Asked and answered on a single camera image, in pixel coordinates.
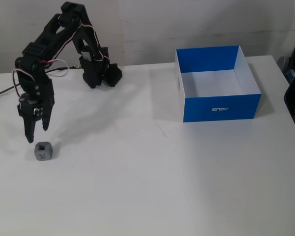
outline white table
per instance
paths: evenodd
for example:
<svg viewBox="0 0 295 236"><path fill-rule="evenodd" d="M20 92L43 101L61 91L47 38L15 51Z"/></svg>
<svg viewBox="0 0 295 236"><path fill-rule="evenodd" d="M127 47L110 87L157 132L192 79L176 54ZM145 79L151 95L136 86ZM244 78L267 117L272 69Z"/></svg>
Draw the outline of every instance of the white table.
<svg viewBox="0 0 295 236"><path fill-rule="evenodd" d="M248 58L254 120L182 123L174 64L126 66L115 88L54 78L47 132L28 144L0 97L0 236L295 236L295 125L272 57ZM11 86L0 75L0 90ZM33 154L37 142L51 161Z"/></svg>

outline gray cube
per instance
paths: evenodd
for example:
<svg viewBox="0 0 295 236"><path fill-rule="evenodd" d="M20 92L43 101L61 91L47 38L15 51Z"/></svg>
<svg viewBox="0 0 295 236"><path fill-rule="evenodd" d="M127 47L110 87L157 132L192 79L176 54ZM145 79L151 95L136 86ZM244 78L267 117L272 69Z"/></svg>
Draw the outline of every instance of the gray cube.
<svg viewBox="0 0 295 236"><path fill-rule="evenodd" d="M53 147L49 142L40 142L35 146L35 156L39 161L49 161L53 157Z"/></svg>

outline blue box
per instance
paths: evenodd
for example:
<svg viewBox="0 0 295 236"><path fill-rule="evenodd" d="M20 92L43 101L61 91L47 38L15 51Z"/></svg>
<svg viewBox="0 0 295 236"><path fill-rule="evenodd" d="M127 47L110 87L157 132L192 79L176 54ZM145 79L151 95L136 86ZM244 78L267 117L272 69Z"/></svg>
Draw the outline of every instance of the blue box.
<svg viewBox="0 0 295 236"><path fill-rule="evenodd" d="M253 119L261 92L240 46L176 50L183 122Z"/></svg>

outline black robotic arm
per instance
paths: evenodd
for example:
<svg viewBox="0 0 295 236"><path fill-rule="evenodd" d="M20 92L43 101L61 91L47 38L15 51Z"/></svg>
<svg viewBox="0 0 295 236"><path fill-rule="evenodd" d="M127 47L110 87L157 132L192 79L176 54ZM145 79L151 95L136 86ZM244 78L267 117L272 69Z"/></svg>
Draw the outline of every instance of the black robotic arm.
<svg viewBox="0 0 295 236"><path fill-rule="evenodd" d="M108 49L100 47L84 5L66 2L61 10L62 14L56 14L36 41L24 49L23 57L15 61L15 71L25 91L19 96L18 112L24 119L25 136L30 143L34 140L36 121L42 120L43 129L48 129L55 103L53 83L45 69L70 41L82 55L83 79L92 89L103 80L114 87L122 78L117 64L110 64Z"/></svg>

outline gray object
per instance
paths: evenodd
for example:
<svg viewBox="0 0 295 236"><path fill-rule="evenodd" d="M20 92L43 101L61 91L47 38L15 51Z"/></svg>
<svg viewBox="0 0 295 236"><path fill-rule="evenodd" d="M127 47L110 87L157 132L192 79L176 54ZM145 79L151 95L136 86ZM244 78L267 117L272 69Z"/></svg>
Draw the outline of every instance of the gray object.
<svg viewBox="0 0 295 236"><path fill-rule="evenodd" d="M53 146L49 142L39 142L35 146L35 156L39 161L49 161L53 157Z"/></svg>
<svg viewBox="0 0 295 236"><path fill-rule="evenodd" d="M286 73L287 66L289 65L290 58L289 57L280 57L279 60L276 62L280 70L283 74Z"/></svg>

